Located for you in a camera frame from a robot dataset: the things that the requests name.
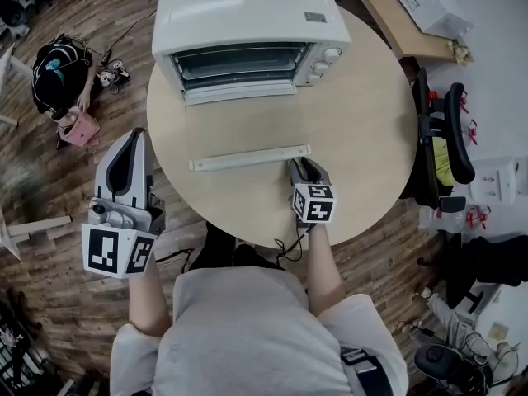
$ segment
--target strap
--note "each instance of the strap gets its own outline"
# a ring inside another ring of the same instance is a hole
[[[364,349],[342,347],[341,359],[356,372],[366,396],[394,396],[377,356],[370,356]]]

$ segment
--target round table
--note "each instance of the round table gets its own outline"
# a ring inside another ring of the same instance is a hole
[[[330,243],[364,232],[394,205],[413,168],[417,114],[408,80],[387,45],[341,9],[351,46],[320,83],[298,87],[312,154],[330,175],[337,208]],[[258,104],[266,104],[266,97]],[[222,116],[224,103],[215,102]],[[198,214],[245,241],[277,248],[295,240],[286,163],[191,172],[183,100],[154,66],[148,131],[168,180]]]

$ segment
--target pink bag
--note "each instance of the pink bag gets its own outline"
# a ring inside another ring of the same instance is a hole
[[[78,147],[84,147],[93,135],[99,132],[101,126],[99,126],[97,120],[86,113],[76,111],[75,114],[78,115],[78,118],[72,126],[72,129],[65,134],[63,128],[59,127],[59,135],[66,142],[77,145]]]

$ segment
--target wooden table top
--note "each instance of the wooden table top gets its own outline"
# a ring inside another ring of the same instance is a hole
[[[312,158],[329,173],[337,211],[331,244],[362,233],[394,205],[405,187],[417,146],[411,88],[387,45],[342,10],[351,47],[320,83],[298,87]],[[275,97],[255,99],[265,111]],[[229,116],[225,102],[210,103]],[[201,216],[237,238],[276,248],[294,241],[295,216],[286,163],[190,172],[183,100],[155,66],[147,97],[148,130],[158,161],[181,197]]]
[[[446,38],[423,34],[399,0],[361,0],[397,58],[418,57],[455,62]]]

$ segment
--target toaster oven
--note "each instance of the toaster oven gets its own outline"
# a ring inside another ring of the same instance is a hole
[[[334,0],[159,0],[152,52],[191,105],[295,94],[350,43]]]

